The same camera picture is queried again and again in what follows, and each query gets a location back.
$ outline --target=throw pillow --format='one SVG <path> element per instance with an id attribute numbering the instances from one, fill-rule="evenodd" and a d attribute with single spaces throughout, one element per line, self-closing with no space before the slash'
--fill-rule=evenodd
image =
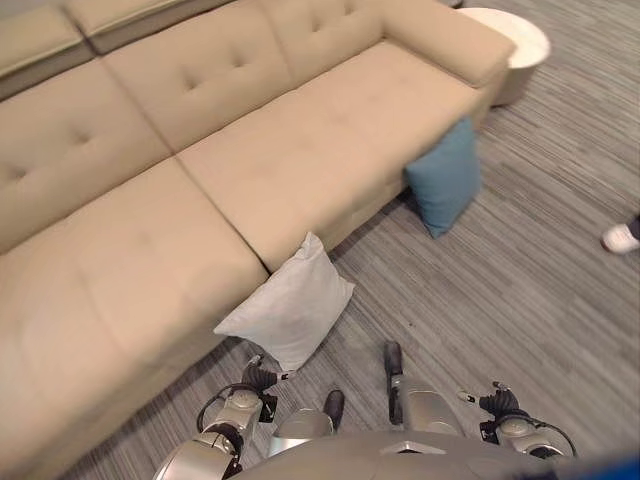
<path id="1" fill-rule="evenodd" d="M 338 320 L 353 287 L 338 275 L 320 239 L 307 233 L 295 255 L 214 332 L 251 340 L 283 370 L 297 370 Z"/>
<path id="2" fill-rule="evenodd" d="M 434 238 L 447 232 L 482 185 L 471 120 L 458 122 L 405 168 L 422 221 Z"/>

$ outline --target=cable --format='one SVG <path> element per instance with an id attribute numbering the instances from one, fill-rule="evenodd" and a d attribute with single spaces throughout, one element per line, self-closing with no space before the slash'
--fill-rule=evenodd
<path id="1" fill-rule="evenodd" d="M 496 421 L 496 427 L 499 427 L 500 425 L 502 425 L 507 420 L 524 420 L 525 422 L 530 423 L 531 425 L 533 425 L 536 429 L 538 429 L 538 428 L 548 428 L 550 430 L 554 430 L 554 431 L 558 432 L 567 441 L 567 443 L 569 444 L 569 447 L 571 447 L 571 454 L 576 458 L 578 457 L 578 450 L 576 449 L 576 446 L 574 445 L 574 443 L 569 438 L 569 435 L 567 435 L 559 427 L 556 427 L 555 425 L 552 425 L 552 424 L 547 423 L 547 422 L 543 422 L 542 420 L 538 420 L 537 418 L 527 417 L 525 415 L 505 415 L 504 417 L 501 417 L 500 420 Z"/>
<path id="2" fill-rule="evenodd" d="M 204 414 L 207 411 L 207 408 L 209 408 L 209 406 L 211 406 L 211 404 L 213 404 L 213 402 L 215 402 L 216 400 L 226 400 L 224 397 L 221 397 L 221 395 L 222 392 L 224 392 L 225 390 L 229 390 L 230 388 L 243 388 L 245 390 L 251 390 L 256 395 L 260 395 L 260 392 L 258 392 L 258 390 L 253 385 L 249 385 L 248 383 L 232 383 L 231 385 L 227 385 L 226 387 L 221 388 L 218 393 L 216 393 L 213 397 L 206 401 L 206 403 L 200 409 L 200 412 L 198 412 L 198 417 L 196 418 L 196 429 L 198 430 L 198 433 L 202 433 L 204 431 Z"/>

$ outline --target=foot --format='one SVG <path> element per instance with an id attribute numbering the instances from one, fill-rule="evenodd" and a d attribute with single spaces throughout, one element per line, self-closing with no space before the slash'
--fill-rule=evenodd
<path id="1" fill-rule="evenodd" d="M 387 373 L 387 395 L 389 396 L 389 421 L 393 425 L 402 423 L 402 409 L 398 389 L 391 385 L 393 377 L 402 375 L 402 348 L 398 342 L 387 341 L 384 345 L 384 369 Z"/>
<path id="2" fill-rule="evenodd" d="M 340 428 L 342 422 L 342 412 L 344 412 L 344 393 L 341 390 L 332 390 L 324 402 L 324 413 L 331 419 L 333 433 Z"/>
<path id="3" fill-rule="evenodd" d="M 631 234 L 628 225 L 620 224 L 604 232 L 600 239 L 602 247 L 611 253 L 624 254 L 640 248 L 640 240 Z"/>

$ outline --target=gray striped carpet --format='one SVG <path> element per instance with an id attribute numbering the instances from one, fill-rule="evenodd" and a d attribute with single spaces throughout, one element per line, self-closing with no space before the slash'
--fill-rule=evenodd
<path id="1" fill-rule="evenodd" d="M 277 420 L 347 395 L 343 430 L 384 429 L 381 344 L 428 378 L 473 435 L 484 417 L 455 399 L 493 379 L 532 415 L 564 428 L 584 456 L 640 443 L 640 254 L 602 251 L 599 234 L 640 210 L 640 5 L 636 0 L 483 0 L 545 30 L 553 54 L 516 105 L 479 136 L 485 188 L 433 241 L 406 194 L 333 253 L 353 300 L 300 375 L 275 390 Z M 200 405 L 237 381 L 256 351 L 228 339 L 64 478 L 150 479 L 195 430 Z M 245 466 L 263 458 L 259 428 Z"/>

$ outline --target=sectional sofa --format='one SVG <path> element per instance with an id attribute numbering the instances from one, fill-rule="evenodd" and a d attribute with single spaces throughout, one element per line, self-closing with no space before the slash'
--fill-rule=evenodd
<path id="1" fill-rule="evenodd" d="M 432 0 L 63 7 L 0 22 L 3 479 L 63 473 L 307 231 L 366 222 L 514 48 Z"/>

